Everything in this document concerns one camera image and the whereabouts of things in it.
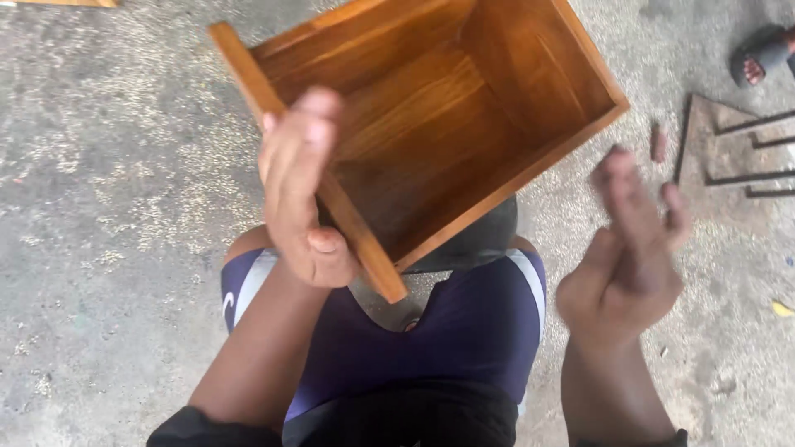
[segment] shorts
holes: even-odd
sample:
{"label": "shorts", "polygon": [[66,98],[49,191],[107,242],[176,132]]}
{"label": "shorts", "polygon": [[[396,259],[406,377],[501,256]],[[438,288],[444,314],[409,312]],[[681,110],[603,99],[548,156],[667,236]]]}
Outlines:
{"label": "shorts", "polygon": [[[231,332],[278,260],[250,251],[221,271]],[[378,326],[348,288],[333,290],[312,334],[289,421],[331,400],[394,380],[462,379],[504,390],[518,405],[544,336],[546,279],[538,254],[510,250],[485,266],[437,283],[417,326]]]}

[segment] open wooden box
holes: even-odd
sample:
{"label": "open wooden box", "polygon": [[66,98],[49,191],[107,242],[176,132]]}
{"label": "open wooden box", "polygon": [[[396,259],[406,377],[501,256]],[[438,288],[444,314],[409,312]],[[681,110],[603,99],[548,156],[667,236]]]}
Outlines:
{"label": "open wooden box", "polygon": [[318,196],[389,302],[399,272],[629,109],[566,0],[354,0],[247,49],[209,32],[258,121],[340,92]]}

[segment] black sleeve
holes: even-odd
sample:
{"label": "black sleeve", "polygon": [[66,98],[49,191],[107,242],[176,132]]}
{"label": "black sleeve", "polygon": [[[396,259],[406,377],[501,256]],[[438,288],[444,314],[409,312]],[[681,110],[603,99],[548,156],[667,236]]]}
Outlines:
{"label": "black sleeve", "polygon": [[281,436],[265,427],[219,424],[192,406],[183,407],[149,436],[146,447],[281,447]]}
{"label": "black sleeve", "polygon": [[[577,447],[609,447],[607,445],[597,444],[595,442],[580,441]],[[679,430],[677,437],[671,441],[662,444],[644,445],[642,447],[688,447],[688,432],[687,430]]]}

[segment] hand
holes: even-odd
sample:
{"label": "hand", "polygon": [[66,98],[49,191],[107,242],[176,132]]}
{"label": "hand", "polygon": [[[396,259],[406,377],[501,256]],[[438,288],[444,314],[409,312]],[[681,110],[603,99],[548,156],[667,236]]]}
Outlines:
{"label": "hand", "polygon": [[264,116],[259,155],[270,238],[299,279],[324,288],[347,286],[359,270],[345,238],[333,228],[320,227],[315,199],[341,110],[342,99],[335,92],[311,88],[281,120]]}
{"label": "hand", "polygon": [[581,348],[620,348],[671,311],[684,285],[671,252],[688,239],[691,217],[676,186],[663,186],[669,207],[657,215],[634,156],[615,147],[592,181],[613,219],[596,232],[582,263],[557,290],[557,308]]}

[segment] black sandal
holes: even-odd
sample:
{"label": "black sandal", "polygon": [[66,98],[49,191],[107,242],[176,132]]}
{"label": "black sandal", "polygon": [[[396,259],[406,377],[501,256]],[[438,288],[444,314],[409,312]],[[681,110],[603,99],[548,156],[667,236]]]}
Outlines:
{"label": "black sandal", "polygon": [[787,41],[784,38],[786,29],[779,25],[768,25],[751,36],[745,44],[735,51],[731,57],[731,77],[741,88],[754,87],[757,84],[748,82],[745,63],[748,59],[756,60],[757,64],[767,73],[778,65],[787,62],[795,76],[795,56],[790,56]]}

